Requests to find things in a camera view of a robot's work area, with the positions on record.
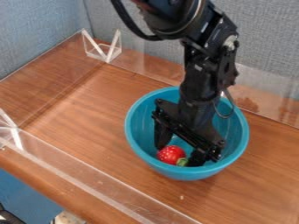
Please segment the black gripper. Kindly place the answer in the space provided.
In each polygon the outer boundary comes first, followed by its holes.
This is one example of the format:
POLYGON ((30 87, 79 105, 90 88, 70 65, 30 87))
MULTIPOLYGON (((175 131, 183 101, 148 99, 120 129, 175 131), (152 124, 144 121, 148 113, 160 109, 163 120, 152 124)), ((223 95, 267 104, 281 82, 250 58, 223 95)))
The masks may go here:
POLYGON ((179 86, 179 101, 154 101, 154 145, 160 150, 176 135, 191 147, 188 167, 220 160, 226 140, 212 125, 220 93, 214 87, 184 81, 179 86))

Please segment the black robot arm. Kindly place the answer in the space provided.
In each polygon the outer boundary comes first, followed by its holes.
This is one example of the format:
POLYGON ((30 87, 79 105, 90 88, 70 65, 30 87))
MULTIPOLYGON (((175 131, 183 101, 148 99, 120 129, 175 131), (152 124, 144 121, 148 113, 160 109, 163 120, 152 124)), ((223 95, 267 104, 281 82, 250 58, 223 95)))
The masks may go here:
POLYGON ((179 101, 155 101, 155 147, 174 136, 192 146, 188 166, 219 161, 226 140, 212 126, 220 112, 220 94, 235 84, 239 72, 238 27, 211 0, 132 0, 152 33, 143 39, 178 39, 184 47, 184 78, 179 101))

